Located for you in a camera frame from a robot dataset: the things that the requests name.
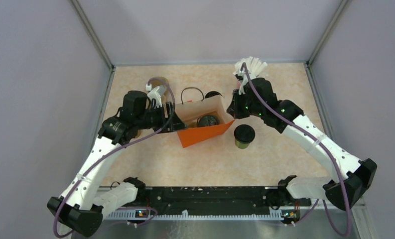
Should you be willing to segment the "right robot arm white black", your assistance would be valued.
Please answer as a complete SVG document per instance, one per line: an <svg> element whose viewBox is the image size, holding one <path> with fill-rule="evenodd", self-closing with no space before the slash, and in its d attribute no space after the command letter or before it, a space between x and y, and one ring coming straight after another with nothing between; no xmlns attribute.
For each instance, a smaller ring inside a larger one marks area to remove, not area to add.
<svg viewBox="0 0 395 239"><path fill-rule="evenodd" d="M377 164L361 160L344 150L290 100L279 100L271 83L255 78L250 83L239 77L240 88L233 90L227 113L235 119L260 118L265 125L294 140L328 173L327 177L294 177L278 191L284 205L297 199L327 200L340 210L351 209L370 188Z"/></svg>

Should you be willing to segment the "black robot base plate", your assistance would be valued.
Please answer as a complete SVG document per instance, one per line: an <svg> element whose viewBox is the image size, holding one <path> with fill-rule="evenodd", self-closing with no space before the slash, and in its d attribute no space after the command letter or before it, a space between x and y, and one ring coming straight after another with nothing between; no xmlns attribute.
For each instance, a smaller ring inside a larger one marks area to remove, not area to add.
<svg viewBox="0 0 395 239"><path fill-rule="evenodd" d="M150 206L159 215L266 215L285 207L311 206L294 199L283 187L147 187L138 192L136 206Z"/></svg>

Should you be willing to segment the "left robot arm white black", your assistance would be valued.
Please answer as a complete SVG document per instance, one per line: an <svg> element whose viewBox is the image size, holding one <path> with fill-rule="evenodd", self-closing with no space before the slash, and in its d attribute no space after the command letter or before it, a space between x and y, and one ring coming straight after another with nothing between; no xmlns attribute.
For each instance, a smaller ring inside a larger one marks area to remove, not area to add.
<svg viewBox="0 0 395 239"><path fill-rule="evenodd" d="M98 189L122 150L159 133L172 132L181 120L176 102L162 103L161 95L129 91L116 114L103 121L83 166L60 196L51 197L47 208L54 216L53 232L61 239L77 232L92 236L103 219L121 206L144 203L146 193L135 182L122 182L97 195Z"/></svg>

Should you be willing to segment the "orange paper bag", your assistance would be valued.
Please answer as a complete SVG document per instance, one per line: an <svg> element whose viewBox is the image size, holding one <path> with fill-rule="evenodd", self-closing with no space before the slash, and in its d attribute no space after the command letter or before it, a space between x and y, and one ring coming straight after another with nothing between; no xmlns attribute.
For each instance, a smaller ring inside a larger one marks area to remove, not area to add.
<svg viewBox="0 0 395 239"><path fill-rule="evenodd" d="M197 90L202 99L184 101L186 90ZM204 94L197 87L186 87L181 91L181 103L175 105L175 113L186 128L177 131L182 147L186 148L224 134L234 122L227 113L226 99L218 91Z"/></svg>

